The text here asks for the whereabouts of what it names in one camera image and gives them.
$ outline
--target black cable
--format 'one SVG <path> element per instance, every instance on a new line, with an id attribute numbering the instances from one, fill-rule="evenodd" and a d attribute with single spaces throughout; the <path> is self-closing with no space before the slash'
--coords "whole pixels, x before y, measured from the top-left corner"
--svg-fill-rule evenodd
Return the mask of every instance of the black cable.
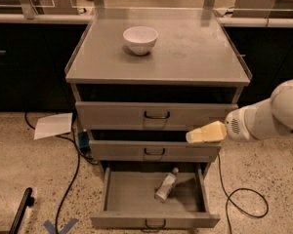
<path id="1" fill-rule="evenodd" d="M 27 120 L 27 114 L 28 114 L 28 112 L 25 112 L 25 114 L 24 114 L 24 120 L 25 120 L 25 122 L 27 123 L 27 125 L 28 125 L 31 129 L 35 130 L 35 128 L 34 128 L 34 127 L 28 122 L 28 120 Z M 79 172 L 79 167 L 80 167 L 80 157 L 85 158 L 85 160 L 86 160 L 89 164 L 91 164 L 91 165 L 98 165 L 97 163 L 93 163 L 93 162 L 92 162 L 93 158 L 86 157 L 85 155 L 83 155 L 83 154 L 80 152 L 80 150 L 79 150 L 79 148 L 78 148 L 78 145 L 77 145 L 77 143 L 76 143 L 75 131 L 73 130 L 73 128 L 71 128 L 71 131 L 72 131 L 72 138 L 73 138 L 73 139 L 71 139 L 71 138 L 69 138 L 69 137 L 66 137 L 66 136 L 56 136 L 56 137 L 58 137 L 58 138 L 62 138 L 62 139 L 65 139 L 65 140 L 68 140 L 68 141 L 72 142 L 73 145 L 74 145 L 74 147 L 75 147 L 75 149 L 76 149 L 76 152 L 77 152 L 77 167 L 76 167 L 75 174 L 74 174 L 74 176 L 73 176 L 73 178 L 72 178 L 72 180 L 71 180 L 71 182 L 70 182 L 70 184 L 69 184 L 67 190 L 65 191 L 65 193 L 64 193 L 64 195 L 63 195 L 63 197 L 62 197 L 62 199 L 61 199 L 61 202 L 60 202 L 60 204 L 59 204 L 58 210 L 57 210 L 56 219 L 55 219 L 55 230 L 56 230 L 56 234 L 59 234 L 59 233 L 60 233 L 60 232 L 59 232 L 59 229 L 58 229 L 58 221 L 59 221 L 60 212 L 61 212 L 61 209 L 62 209 L 62 206 L 63 206 L 63 202 L 65 201 L 65 199 L 66 199 L 66 197 L 67 197 L 67 195 L 68 195 L 68 192 L 69 192 L 69 190 L 70 190 L 72 184 L 74 183 L 74 181 L 75 181 L 76 178 L 77 178 L 77 175 L 78 175 L 78 172 Z"/>
<path id="2" fill-rule="evenodd" d="M 73 138 L 75 139 L 75 132 L 74 132 L 73 128 L 71 128 L 71 130 L 72 130 L 72 133 L 73 133 Z M 77 146 L 77 144 L 76 144 L 75 141 L 72 141 L 72 142 L 73 142 L 73 144 L 74 144 L 74 146 L 75 146 L 75 149 L 76 149 L 76 151 L 77 151 L 77 167 L 76 167 L 76 171 L 75 171 L 74 177 L 71 179 L 71 182 L 70 182 L 70 184 L 69 184 L 67 190 L 65 191 L 65 193 L 64 193 L 64 195 L 63 195 L 63 197 L 62 197 L 62 200 L 61 200 L 61 202 L 60 202 L 60 205 L 59 205 L 59 207 L 58 207 L 58 210 L 57 210 L 56 220 L 55 220 L 56 234 L 59 234 L 58 221 L 59 221 L 60 212 L 61 212 L 61 209 L 62 209 L 62 206 L 63 206 L 63 202 L 65 201 L 65 199 L 66 199 L 66 197 L 67 197 L 67 195 L 68 195 L 68 192 L 69 192 L 69 190 L 70 190 L 72 184 L 73 184 L 74 181 L 76 180 L 76 177 L 77 177 L 78 172 L 79 172 L 79 167 L 80 167 L 80 156 L 81 156 L 81 155 L 80 155 L 80 152 L 79 152 L 79 148 L 78 148 L 78 146 Z"/>
<path id="3" fill-rule="evenodd" d="M 227 196 L 227 201 L 226 201 L 226 217 L 227 217 L 227 222 L 228 222 L 228 226 L 229 226 L 229 231 L 230 231 L 230 234 L 232 234 L 232 229 L 231 229 L 231 223 L 230 223 L 230 217 L 229 217 L 229 214 L 228 214 L 228 203 L 231 202 L 238 210 L 240 210 L 243 214 L 249 216 L 249 217 L 253 217 L 253 218 L 263 218 L 264 216 L 266 216 L 269 212 L 269 204 L 267 202 L 267 200 L 265 199 L 265 197 L 260 194 L 259 192 L 253 190 L 253 189 L 249 189 L 249 188 L 244 188 L 244 187 L 241 187 L 241 188 L 238 188 L 238 189 L 235 189 L 230 195 L 227 193 L 225 187 L 224 187 L 224 182 L 223 182 L 223 175 L 222 175 L 222 169 L 221 169 L 221 157 L 220 155 L 218 154 L 218 166 L 219 166 L 219 176 L 220 176 L 220 181 L 221 181 L 221 185 L 222 185 L 222 188 Z M 266 205 L 266 211 L 263 213 L 263 214 L 259 214 L 259 215 L 255 215 L 255 214 L 250 214 L 248 212 L 246 212 L 245 210 L 243 210 L 241 207 L 239 207 L 232 199 L 231 197 L 238 191 L 251 191 L 255 194 L 257 194 L 258 196 L 260 196 L 260 198 L 264 201 L 265 205 Z"/>
<path id="4" fill-rule="evenodd" d="M 28 121 L 28 119 L 27 119 L 27 114 L 28 114 L 28 112 L 25 112 L 25 114 L 24 114 L 24 120 L 25 120 L 26 124 L 27 124 L 31 129 L 35 130 L 35 128 L 29 123 L 29 121 Z M 63 138 L 63 139 L 66 139 L 66 140 L 72 142 L 72 143 L 74 144 L 75 148 L 78 150 L 80 156 L 81 156 L 82 158 L 84 158 L 85 161 L 87 161 L 90 165 L 93 165 L 93 166 L 98 165 L 98 163 L 95 162 L 94 159 L 93 159 L 92 157 L 87 157 L 85 154 L 81 153 L 81 151 L 79 150 L 79 148 L 78 148 L 78 146 L 77 146 L 77 144 L 76 144 L 75 135 L 73 135 L 73 139 L 71 139 L 71 138 L 69 138 L 69 137 L 66 137 L 66 136 L 56 136 L 56 137 L 58 137 L 58 138 Z"/>

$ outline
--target cabinet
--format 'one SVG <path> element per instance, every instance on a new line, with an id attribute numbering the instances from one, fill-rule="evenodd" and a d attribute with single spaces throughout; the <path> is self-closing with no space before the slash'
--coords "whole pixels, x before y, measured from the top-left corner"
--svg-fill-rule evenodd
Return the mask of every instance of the cabinet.
<path id="1" fill-rule="evenodd" d="M 66 69 L 82 128 L 104 180 L 95 227 L 214 227 L 204 178 L 219 142 L 189 144 L 186 132 L 236 109 L 247 67 L 223 29 L 199 9 L 97 10 Z M 128 27 L 159 33 L 146 56 L 123 44 Z M 163 178 L 178 167 L 168 201 L 154 199 Z"/>
<path id="2" fill-rule="evenodd" d="M 293 28 L 227 27 L 226 32 L 253 75 L 239 106 L 267 99 L 278 85 L 293 79 Z"/>
<path id="3" fill-rule="evenodd" d="M 64 68 L 85 27 L 0 23 L 0 111 L 74 109 Z"/>

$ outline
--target open drawer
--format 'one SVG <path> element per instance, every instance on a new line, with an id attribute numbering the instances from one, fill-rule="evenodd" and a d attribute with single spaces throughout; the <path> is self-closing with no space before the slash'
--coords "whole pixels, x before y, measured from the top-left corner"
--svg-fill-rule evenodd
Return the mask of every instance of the open drawer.
<path id="1" fill-rule="evenodd" d="M 96 160 L 214 162 L 220 143 L 192 144 L 184 131 L 91 131 Z"/>
<path id="2" fill-rule="evenodd" d="M 179 169 L 177 184 L 167 201 L 154 198 L 167 173 Z M 199 163 L 109 162 L 101 211 L 91 215 L 100 228 L 196 228 L 214 227 Z"/>

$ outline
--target speckled floor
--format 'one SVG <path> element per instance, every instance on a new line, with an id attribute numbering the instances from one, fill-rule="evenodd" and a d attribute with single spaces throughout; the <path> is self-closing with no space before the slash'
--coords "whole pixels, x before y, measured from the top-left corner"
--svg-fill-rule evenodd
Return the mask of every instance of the speckled floor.
<path id="1" fill-rule="evenodd" d="M 23 113 L 0 113 L 0 231 L 8 230 L 27 187 L 33 188 L 35 204 L 26 211 L 20 233 L 50 233 L 47 220 L 55 222 L 56 212 L 75 172 L 77 156 L 73 145 L 64 139 L 48 137 L 33 140 L 34 131 Z M 46 113 L 29 113 L 35 125 Z M 223 178 L 228 193 L 248 187 L 264 194 L 270 205 L 267 216 L 253 219 L 235 209 L 229 214 L 232 233 L 293 234 L 293 139 L 271 139 L 236 143 L 229 139 L 221 150 Z M 212 164 L 205 186 L 210 212 L 221 220 L 213 229 L 161 230 L 162 234 L 224 234 L 228 232 L 226 196 L 219 180 L 218 161 Z M 100 210 L 103 183 L 98 167 L 81 161 L 80 171 L 63 204 L 59 229 L 73 218 L 78 222 L 69 233 L 143 233 L 141 230 L 102 230 L 91 225 L 90 213 Z M 249 192 L 233 196 L 248 212 L 260 215 L 264 203 Z"/>

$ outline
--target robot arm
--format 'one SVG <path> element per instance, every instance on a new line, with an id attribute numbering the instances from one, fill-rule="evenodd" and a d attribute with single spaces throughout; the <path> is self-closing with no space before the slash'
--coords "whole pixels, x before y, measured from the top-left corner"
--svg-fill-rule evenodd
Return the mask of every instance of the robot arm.
<path id="1" fill-rule="evenodd" d="M 293 80 L 279 85 L 270 98 L 231 112 L 225 125 L 235 141 L 293 137 Z"/>

